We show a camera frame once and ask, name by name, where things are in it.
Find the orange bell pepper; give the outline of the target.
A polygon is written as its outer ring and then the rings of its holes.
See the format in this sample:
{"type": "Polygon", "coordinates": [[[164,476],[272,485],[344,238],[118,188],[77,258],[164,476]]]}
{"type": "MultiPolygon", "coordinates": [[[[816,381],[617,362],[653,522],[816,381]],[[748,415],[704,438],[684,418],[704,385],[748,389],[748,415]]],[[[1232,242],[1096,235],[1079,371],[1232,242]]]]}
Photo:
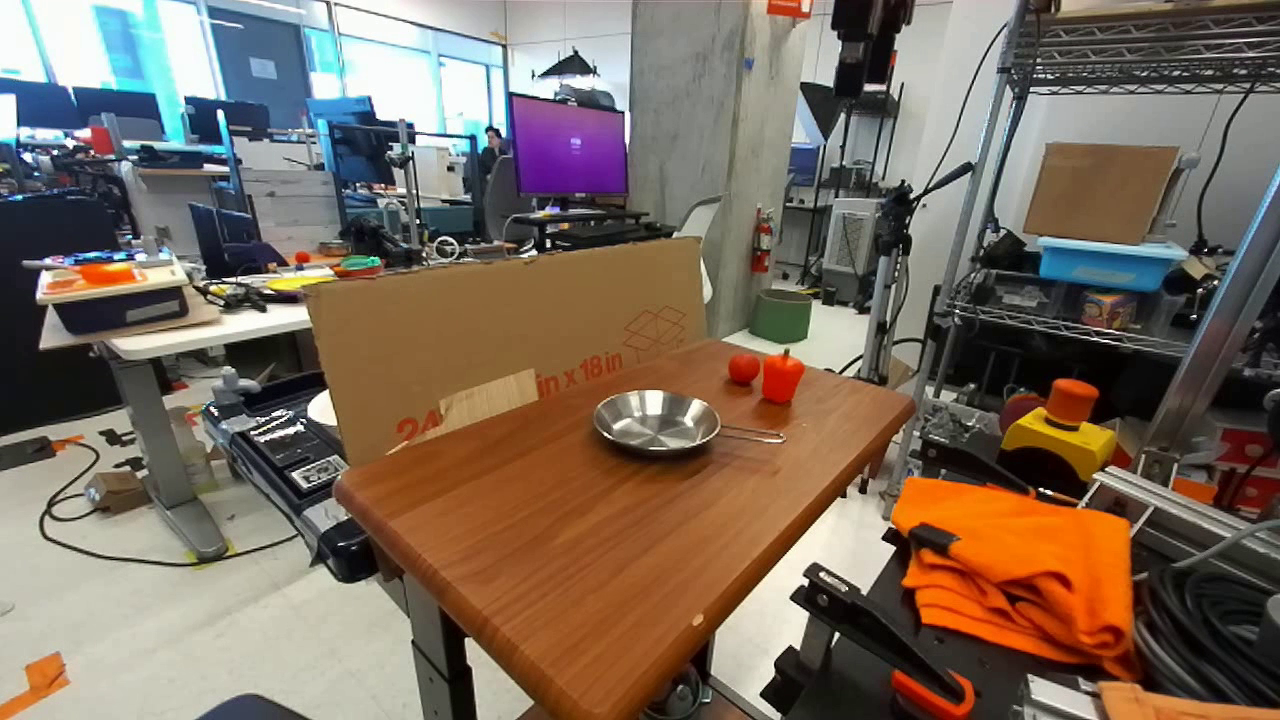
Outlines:
{"type": "Polygon", "coordinates": [[[804,381],[804,362],[791,353],[767,354],[759,366],[759,399],[791,405],[804,381]]]}

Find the silver metal pan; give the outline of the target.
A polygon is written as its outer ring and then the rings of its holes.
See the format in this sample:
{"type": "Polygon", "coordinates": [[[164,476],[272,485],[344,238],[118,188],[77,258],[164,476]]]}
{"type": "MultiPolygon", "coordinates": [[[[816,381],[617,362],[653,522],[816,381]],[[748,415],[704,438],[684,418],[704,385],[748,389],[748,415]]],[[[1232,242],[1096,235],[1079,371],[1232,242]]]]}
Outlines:
{"type": "Polygon", "coordinates": [[[704,452],[720,436],[780,442],[780,430],[723,422],[704,395],[667,389],[611,390],[592,406],[592,430],[639,454],[704,452]]]}

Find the red tomato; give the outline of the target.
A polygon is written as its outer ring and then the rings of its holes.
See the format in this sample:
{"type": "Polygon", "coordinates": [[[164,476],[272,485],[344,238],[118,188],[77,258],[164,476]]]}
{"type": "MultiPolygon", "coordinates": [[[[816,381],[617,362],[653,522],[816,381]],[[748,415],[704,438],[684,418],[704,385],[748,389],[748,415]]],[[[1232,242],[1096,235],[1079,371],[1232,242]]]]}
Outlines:
{"type": "Polygon", "coordinates": [[[731,381],[737,389],[753,389],[755,377],[759,377],[759,354],[755,354],[755,353],[731,353],[731,354],[728,354],[728,381],[731,381]]]}

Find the green bucket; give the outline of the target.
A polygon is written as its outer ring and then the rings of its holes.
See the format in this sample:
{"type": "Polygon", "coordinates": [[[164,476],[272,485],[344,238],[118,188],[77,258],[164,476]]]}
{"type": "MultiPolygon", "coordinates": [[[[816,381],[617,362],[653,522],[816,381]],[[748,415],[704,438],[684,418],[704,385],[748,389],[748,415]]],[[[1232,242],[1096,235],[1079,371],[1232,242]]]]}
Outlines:
{"type": "Polygon", "coordinates": [[[813,297],[795,288],[763,288],[753,298],[748,332],[773,344],[801,344],[813,325],[813,297]]]}

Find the red fire extinguisher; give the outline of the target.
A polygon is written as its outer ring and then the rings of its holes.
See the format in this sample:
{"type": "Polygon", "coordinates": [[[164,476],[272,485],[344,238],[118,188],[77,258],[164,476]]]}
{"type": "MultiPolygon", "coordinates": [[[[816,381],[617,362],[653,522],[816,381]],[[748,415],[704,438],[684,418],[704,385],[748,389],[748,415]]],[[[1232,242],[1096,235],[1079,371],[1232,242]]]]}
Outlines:
{"type": "Polygon", "coordinates": [[[755,277],[763,277],[773,266],[773,246],[774,246],[773,213],[755,207],[755,217],[753,217],[753,258],[748,258],[748,266],[755,277]]]}

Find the wooden table top board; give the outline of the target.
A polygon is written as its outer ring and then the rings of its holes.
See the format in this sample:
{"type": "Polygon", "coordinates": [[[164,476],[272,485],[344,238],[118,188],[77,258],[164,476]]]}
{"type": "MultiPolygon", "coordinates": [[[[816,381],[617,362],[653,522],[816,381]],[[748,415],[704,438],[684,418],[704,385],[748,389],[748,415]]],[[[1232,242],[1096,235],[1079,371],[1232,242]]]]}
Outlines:
{"type": "Polygon", "coordinates": [[[773,406],[723,366],[698,341],[348,471],[339,502],[402,571],[426,720],[477,715],[472,650],[557,720],[636,720],[911,418],[908,395],[826,371],[773,406]],[[624,389],[704,395],[728,430],[618,452],[592,406],[624,389]]]}

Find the purple computer monitor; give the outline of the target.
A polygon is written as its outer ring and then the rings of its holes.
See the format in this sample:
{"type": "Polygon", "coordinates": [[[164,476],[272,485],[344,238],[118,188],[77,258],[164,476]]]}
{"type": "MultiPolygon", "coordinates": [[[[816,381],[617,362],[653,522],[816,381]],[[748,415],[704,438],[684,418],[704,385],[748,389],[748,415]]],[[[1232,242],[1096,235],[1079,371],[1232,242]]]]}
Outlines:
{"type": "Polygon", "coordinates": [[[509,99],[514,188],[525,197],[624,197],[628,143],[611,107],[509,99]]]}

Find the brown cardboard sheet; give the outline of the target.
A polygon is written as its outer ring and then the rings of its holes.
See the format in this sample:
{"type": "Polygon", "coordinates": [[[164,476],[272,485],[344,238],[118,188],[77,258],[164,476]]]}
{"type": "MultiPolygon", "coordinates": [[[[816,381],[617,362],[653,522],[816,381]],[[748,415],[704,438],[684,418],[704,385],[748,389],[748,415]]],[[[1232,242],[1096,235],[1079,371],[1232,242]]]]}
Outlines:
{"type": "Polygon", "coordinates": [[[432,436],[448,399],[533,371],[543,395],[704,335],[694,238],[330,280],[309,290],[353,462],[432,436]]]}

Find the yellow emergency stop button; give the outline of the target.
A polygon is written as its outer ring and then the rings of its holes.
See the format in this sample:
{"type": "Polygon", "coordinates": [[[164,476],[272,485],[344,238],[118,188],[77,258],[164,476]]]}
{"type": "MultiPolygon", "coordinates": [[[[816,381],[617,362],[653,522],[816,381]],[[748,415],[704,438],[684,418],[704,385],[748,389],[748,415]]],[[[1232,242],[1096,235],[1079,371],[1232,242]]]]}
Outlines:
{"type": "Polygon", "coordinates": [[[1075,377],[1054,377],[1049,395],[1014,395],[1009,405],[1003,452],[1038,452],[1093,479],[1119,446],[1116,430],[1096,422],[1101,389],[1075,377]]]}

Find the folded orange cloth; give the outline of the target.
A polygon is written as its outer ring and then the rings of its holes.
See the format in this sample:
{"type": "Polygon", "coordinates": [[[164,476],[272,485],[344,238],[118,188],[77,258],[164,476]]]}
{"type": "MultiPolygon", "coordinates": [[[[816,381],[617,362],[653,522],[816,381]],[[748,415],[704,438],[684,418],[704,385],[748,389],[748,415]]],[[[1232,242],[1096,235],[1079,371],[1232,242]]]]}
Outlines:
{"type": "Polygon", "coordinates": [[[902,588],[929,629],[1134,674],[1128,522],[988,485],[908,476],[893,502],[902,588]]]}

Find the cardboard panel on shelf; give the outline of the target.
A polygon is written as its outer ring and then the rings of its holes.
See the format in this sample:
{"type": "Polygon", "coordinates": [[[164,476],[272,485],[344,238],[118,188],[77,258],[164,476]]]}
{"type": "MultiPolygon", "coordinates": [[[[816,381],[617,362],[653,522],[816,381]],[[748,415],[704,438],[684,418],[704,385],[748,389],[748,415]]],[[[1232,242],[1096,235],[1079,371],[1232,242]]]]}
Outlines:
{"type": "Polygon", "coordinates": [[[1032,235],[1140,242],[1151,235],[1177,143],[1049,143],[1023,228],[1032,235]]]}

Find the blue plastic bin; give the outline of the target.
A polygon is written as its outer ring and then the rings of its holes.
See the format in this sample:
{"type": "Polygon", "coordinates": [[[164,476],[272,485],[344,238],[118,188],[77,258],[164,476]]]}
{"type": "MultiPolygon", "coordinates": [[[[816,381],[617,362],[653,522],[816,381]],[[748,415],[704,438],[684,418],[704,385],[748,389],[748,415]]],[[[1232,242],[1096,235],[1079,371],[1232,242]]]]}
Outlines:
{"type": "Polygon", "coordinates": [[[1158,290],[1164,277],[1189,252],[1172,238],[1112,242],[1112,238],[1038,238],[1038,277],[1054,282],[1086,282],[1116,290],[1158,290]]]}

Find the box with orange object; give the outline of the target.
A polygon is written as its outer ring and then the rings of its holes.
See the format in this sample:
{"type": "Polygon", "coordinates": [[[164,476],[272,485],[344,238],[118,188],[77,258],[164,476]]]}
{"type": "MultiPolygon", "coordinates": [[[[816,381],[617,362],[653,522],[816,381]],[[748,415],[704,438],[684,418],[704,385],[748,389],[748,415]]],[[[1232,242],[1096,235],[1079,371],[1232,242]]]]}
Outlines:
{"type": "Polygon", "coordinates": [[[65,263],[45,266],[37,298],[59,316],[72,335],[116,332],[188,311],[188,270],[176,258],[135,263],[65,263]]]}

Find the orange handled clamp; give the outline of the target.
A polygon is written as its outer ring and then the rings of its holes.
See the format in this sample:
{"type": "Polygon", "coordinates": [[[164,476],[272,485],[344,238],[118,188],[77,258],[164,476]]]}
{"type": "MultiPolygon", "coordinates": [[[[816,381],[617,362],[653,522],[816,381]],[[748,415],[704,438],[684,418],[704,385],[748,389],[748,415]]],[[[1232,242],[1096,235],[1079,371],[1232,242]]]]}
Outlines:
{"type": "Polygon", "coordinates": [[[836,641],[852,641],[886,662],[886,690],[918,720],[970,720],[974,683],[901,633],[852,581],[822,563],[804,569],[791,601],[806,610],[801,669],[826,662],[836,641]]]}

